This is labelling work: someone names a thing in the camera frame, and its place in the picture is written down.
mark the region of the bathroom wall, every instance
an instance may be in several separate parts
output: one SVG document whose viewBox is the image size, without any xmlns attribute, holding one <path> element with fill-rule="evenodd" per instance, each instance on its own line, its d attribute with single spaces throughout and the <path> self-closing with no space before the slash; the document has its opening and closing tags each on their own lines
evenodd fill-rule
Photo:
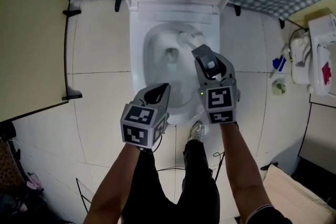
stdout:
<svg viewBox="0 0 336 224">
<path fill-rule="evenodd" d="M 336 109 L 312 104 L 300 157 L 336 174 Z"/>
</svg>

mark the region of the black cable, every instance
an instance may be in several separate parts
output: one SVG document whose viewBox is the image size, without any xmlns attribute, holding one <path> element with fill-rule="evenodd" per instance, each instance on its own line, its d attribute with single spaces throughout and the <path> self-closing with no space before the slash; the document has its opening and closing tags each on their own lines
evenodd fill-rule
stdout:
<svg viewBox="0 0 336 224">
<path fill-rule="evenodd" d="M 159 142 L 158 146 L 157 146 L 156 149 L 152 152 L 152 154 L 153 154 L 155 151 L 158 150 L 158 148 L 159 148 L 159 146 L 160 146 L 160 144 L 161 144 L 161 141 L 162 141 L 162 135 L 161 135 L 160 142 Z"/>
<path fill-rule="evenodd" d="M 167 171 L 167 170 L 184 170 L 184 167 L 168 167 L 168 168 L 163 168 L 163 169 L 160 169 L 160 170 L 157 170 L 157 172 L 160 172 L 160 171 Z"/>
<path fill-rule="evenodd" d="M 80 190 L 80 187 L 79 187 L 79 184 L 78 184 L 78 178 L 76 178 L 76 182 L 77 182 L 77 187 L 78 187 L 78 190 L 79 190 L 79 194 L 80 194 L 80 198 L 82 198 L 82 202 L 83 202 L 83 204 L 84 204 L 84 207 L 85 207 L 85 210 L 86 210 L 86 213 L 88 213 L 89 211 L 88 211 L 88 208 L 86 207 L 86 204 L 85 204 L 85 202 L 84 202 L 84 199 L 86 200 L 86 201 L 88 201 L 89 203 L 91 203 L 83 194 L 82 194 L 82 192 L 81 192 L 81 190 Z"/>
<path fill-rule="evenodd" d="M 219 171 L 221 169 L 221 166 L 222 166 L 222 163 L 223 163 L 223 160 L 224 160 L 225 152 L 222 152 L 222 153 L 216 152 L 213 156 L 214 157 L 219 156 L 218 170 L 217 170 L 217 174 L 216 174 L 216 177 L 215 177 L 215 181 L 217 181 L 218 174 L 219 174 Z M 160 172 L 160 171 L 167 171 L 167 170 L 185 170 L 185 168 L 184 167 L 172 166 L 172 167 L 160 169 L 160 170 L 157 170 L 157 171 Z"/>
<path fill-rule="evenodd" d="M 217 177 L 218 177 L 219 171 L 221 169 L 221 166 L 222 166 L 222 163 L 223 163 L 223 160 L 224 160 L 225 152 L 224 151 L 222 153 L 216 152 L 213 156 L 214 157 L 219 157 L 218 170 L 217 170 L 217 174 L 216 174 L 216 177 L 215 177 L 215 182 L 217 182 Z"/>
<path fill-rule="evenodd" d="M 156 149 L 155 149 L 154 151 L 149 151 L 149 149 L 144 148 L 144 147 L 139 147 L 139 146 L 137 146 L 137 148 L 138 148 L 138 150 L 140 150 L 140 151 L 145 151 L 145 152 L 147 152 L 148 154 L 153 154 L 155 151 L 158 150 L 158 148 L 159 148 L 159 146 L 160 146 L 160 144 L 161 144 L 161 141 L 162 141 L 162 135 L 161 135 L 161 138 L 160 138 L 160 142 L 159 142 L 158 146 L 156 147 Z"/>
</svg>

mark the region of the wire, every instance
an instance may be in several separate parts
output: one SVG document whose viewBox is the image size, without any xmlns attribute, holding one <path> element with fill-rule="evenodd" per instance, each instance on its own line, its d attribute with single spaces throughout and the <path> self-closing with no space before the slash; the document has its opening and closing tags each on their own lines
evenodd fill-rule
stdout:
<svg viewBox="0 0 336 224">
<path fill-rule="evenodd" d="M 300 31 L 300 30 L 304 30 L 304 31 L 307 32 L 307 31 L 309 30 L 309 28 L 298 28 L 298 29 L 294 30 L 293 33 L 290 35 L 290 38 L 289 38 L 289 41 L 288 41 L 288 47 L 289 47 L 289 48 L 290 48 L 290 42 L 292 41 L 292 38 L 293 38 L 294 34 L 295 34 L 297 31 Z M 293 62 L 293 58 L 292 58 L 292 53 L 291 53 L 291 51 L 289 51 L 289 60 L 290 60 L 290 62 Z"/>
<path fill-rule="evenodd" d="M 83 202 L 83 204 L 84 204 L 86 213 L 88 213 L 89 211 L 88 211 L 88 208 L 86 207 L 86 204 L 85 204 L 85 202 L 84 202 L 84 199 L 85 199 L 86 201 L 88 201 L 89 203 L 91 203 L 91 202 L 90 202 L 90 200 L 89 200 L 88 198 L 86 198 L 86 197 L 82 194 L 82 191 L 80 190 L 78 181 L 79 181 L 78 178 L 76 178 L 76 182 L 77 182 L 77 187 L 78 187 L 78 190 L 79 190 L 80 198 L 82 198 L 82 202 Z"/>
<path fill-rule="evenodd" d="M 138 100 L 142 102 L 142 106 L 145 106 L 145 102 L 143 100 L 141 100 L 140 98 L 138 98 Z"/>
<path fill-rule="evenodd" d="M 222 166 L 222 163 L 223 163 L 223 160 L 224 160 L 225 151 L 223 151 L 222 153 L 216 152 L 213 156 L 214 157 L 219 157 L 218 170 L 217 170 L 217 174 L 216 174 L 216 177 L 215 177 L 215 182 L 217 182 L 217 177 L 218 177 L 219 171 L 221 169 L 221 166 Z"/>
<path fill-rule="evenodd" d="M 161 135 L 161 138 L 160 138 L 160 142 L 158 144 L 158 146 L 156 147 L 156 149 L 152 152 L 152 154 L 158 150 L 159 146 L 161 145 L 161 142 L 162 142 L 162 135 Z"/>
<path fill-rule="evenodd" d="M 223 160 L 224 160 L 225 152 L 222 152 L 222 153 L 216 152 L 213 156 L 214 157 L 219 157 L 218 170 L 217 170 L 217 174 L 216 174 L 216 177 L 215 177 L 215 181 L 217 181 L 219 171 L 221 169 L 221 166 L 222 166 L 222 163 L 223 163 Z M 160 170 L 157 170 L 157 171 L 160 172 L 160 171 L 167 171 L 167 170 L 185 170 L 185 168 L 184 167 L 179 167 L 179 166 L 172 166 L 172 167 L 160 169 Z"/>
<path fill-rule="evenodd" d="M 157 172 L 167 171 L 167 170 L 185 170 L 185 169 L 184 169 L 184 167 L 174 166 L 174 167 L 168 167 L 168 168 L 163 168 L 163 169 L 157 170 Z"/>
<path fill-rule="evenodd" d="M 146 151 L 148 154 L 153 154 L 155 151 L 158 150 L 159 146 L 161 145 L 161 142 L 162 142 L 162 135 L 161 135 L 160 142 L 159 142 L 158 146 L 157 146 L 156 149 L 155 149 L 154 151 L 152 151 L 152 152 L 150 152 L 147 148 L 144 148 L 144 147 L 137 147 L 137 148 L 138 148 L 138 150 L 140 150 L 140 151 Z"/>
</svg>

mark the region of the white shoe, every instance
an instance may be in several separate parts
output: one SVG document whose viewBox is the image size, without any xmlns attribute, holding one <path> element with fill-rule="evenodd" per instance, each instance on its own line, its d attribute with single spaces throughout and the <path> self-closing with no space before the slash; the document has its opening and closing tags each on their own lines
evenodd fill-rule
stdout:
<svg viewBox="0 0 336 224">
<path fill-rule="evenodd" d="M 197 121 L 191 128 L 188 141 L 190 140 L 201 141 L 203 135 L 204 135 L 204 124 L 200 121 Z"/>
</svg>

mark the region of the tile grout line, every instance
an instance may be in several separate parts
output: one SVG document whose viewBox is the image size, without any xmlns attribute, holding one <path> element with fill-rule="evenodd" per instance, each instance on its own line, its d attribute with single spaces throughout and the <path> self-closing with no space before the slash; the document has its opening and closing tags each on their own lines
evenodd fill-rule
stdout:
<svg viewBox="0 0 336 224">
<path fill-rule="evenodd" d="M 259 72 L 259 71 L 235 71 L 236 73 L 256 73 L 256 74 L 271 74 L 272 72 Z M 291 75 L 290 73 L 277 72 L 280 75 Z"/>
<path fill-rule="evenodd" d="M 15 138 L 17 141 L 17 144 L 20 146 L 20 147 L 31 147 L 31 148 L 36 148 L 42 152 L 45 152 L 45 153 L 48 153 L 50 155 L 53 155 L 55 157 L 61 157 L 61 158 L 64 158 L 64 159 L 67 159 L 69 161 L 72 161 L 72 162 L 77 162 L 77 163 L 83 163 L 83 164 L 88 164 L 88 165 L 93 165 L 93 166 L 99 166 L 99 167 L 105 167 L 105 168 L 111 168 L 111 166 L 103 166 L 103 165 L 98 165 L 98 164 L 92 164 L 92 163 L 87 163 L 87 162 L 81 162 L 81 161 L 78 161 L 76 159 L 71 159 L 71 158 L 68 158 L 68 157 L 64 157 L 64 156 L 61 156 L 61 155 L 58 155 L 56 153 L 53 153 L 53 152 L 49 152 L 49 151 L 46 151 L 44 150 L 43 148 L 40 148 L 38 146 L 35 146 L 35 145 L 31 145 L 31 144 L 28 144 L 28 143 L 25 143 L 26 145 L 24 145 L 24 142 L 21 141 L 20 139 L 18 139 L 17 137 Z"/>
<path fill-rule="evenodd" d="M 177 144 L 177 125 L 175 124 L 175 167 L 176 167 L 176 144 Z M 176 170 L 174 177 L 174 203 L 176 203 L 175 196 L 176 196 Z"/>
<path fill-rule="evenodd" d="M 101 74 L 101 73 L 128 73 L 130 71 L 103 71 L 103 72 L 83 72 L 83 73 L 73 73 L 74 75 L 78 74 Z"/>
<path fill-rule="evenodd" d="M 75 88 L 75 84 L 73 82 L 73 75 L 74 75 L 74 58 L 75 58 L 75 40 L 76 40 L 76 31 L 77 31 L 77 22 L 78 22 L 78 15 L 77 15 L 77 20 L 76 20 L 76 26 L 75 26 L 75 34 L 73 36 L 73 43 L 74 43 L 74 47 L 72 49 L 72 87 Z M 73 107 L 75 109 L 75 117 L 76 117 L 76 126 L 77 126 L 77 131 L 78 131 L 78 137 L 79 137 L 79 142 L 80 142 L 80 146 L 82 148 L 82 152 L 83 152 L 83 156 L 84 156 L 84 160 L 85 162 L 87 163 L 87 160 L 86 160 L 86 157 L 85 157 L 85 153 L 84 153 L 84 149 L 83 149 L 83 144 L 82 144 L 82 140 L 80 138 L 80 134 L 79 134 L 79 127 L 78 127 L 78 120 L 77 120 L 77 113 L 76 113 L 76 102 L 75 100 L 73 101 Z"/>
<path fill-rule="evenodd" d="M 261 19 L 261 25 L 263 26 L 262 28 L 262 33 L 264 34 L 264 44 L 265 44 L 265 58 L 266 58 L 266 73 L 267 72 L 267 69 L 268 69 L 268 59 L 267 59 L 267 45 L 266 45 L 266 35 L 265 35 L 265 27 L 264 27 L 264 20 L 262 19 L 263 16 L 260 16 L 260 19 Z"/>
<path fill-rule="evenodd" d="M 74 74 L 74 58 L 75 58 L 75 40 L 76 40 L 76 30 L 77 30 L 77 22 L 78 22 L 78 15 L 77 15 L 77 18 L 76 18 L 76 26 L 75 26 L 75 34 L 73 35 L 73 43 L 74 43 L 74 47 L 72 48 L 72 75 Z"/>
<path fill-rule="evenodd" d="M 267 71 L 267 67 L 268 67 L 268 65 L 267 65 L 267 63 L 268 63 L 268 61 L 267 61 L 267 46 L 266 46 L 266 36 L 265 36 L 265 27 L 264 27 L 264 21 L 263 21 L 263 19 L 262 19 L 262 17 L 261 17 L 261 24 L 262 24 L 262 32 L 264 33 L 264 42 L 265 42 L 265 54 L 266 54 L 266 71 Z M 254 157 L 254 159 L 257 157 L 257 155 L 258 155 L 258 151 L 259 151 L 259 147 L 260 147 L 260 142 L 261 142 L 261 137 L 262 137 L 262 135 L 263 135 L 263 129 L 264 129 L 264 123 L 265 123 L 265 115 L 266 115 L 266 103 L 267 103 L 267 81 L 268 81 L 268 76 L 267 76 L 267 73 L 268 72 L 266 72 L 266 96 L 265 96 L 265 110 L 264 110 L 264 118 L 263 118 L 263 125 L 262 125 L 262 127 L 261 127 L 261 134 L 260 134 L 260 139 L 259 139 L 259 143 L 258 143 L 258 148 L 257 148 L 257 152 L 256 152 L 256 155 L 255 155 L 255 157 Z"/>
<path fill-rule="evenodd" d="M 264 123 L 265 123 L 265 116 L 266 116 L 266 104 L 267 104 L 267 84 L 268 84 L 268 79 L 266 78 L 266 96 L 265 96 L 265 110 L 264 110 L 264 119 L 263 119 L 263 125 L 262 125 L 262 127 L 261 127 L 261 134 L 260 134 L 260 139 L 259 139 L 259 144 L 258 144 L 258 148 L 257 148 L 257 152 L 256 152 L 256 156 L 255 156 L 255 158 L 257 157 L 257 155 L 258 155 L 258 151 L 259 151 L 259 146 L 260 146 L 260 142 L 261 142 L 261 137 L 262 137 L 262 135 L 263 135 L 263 129 L 264 129 Z"/>
</svg>

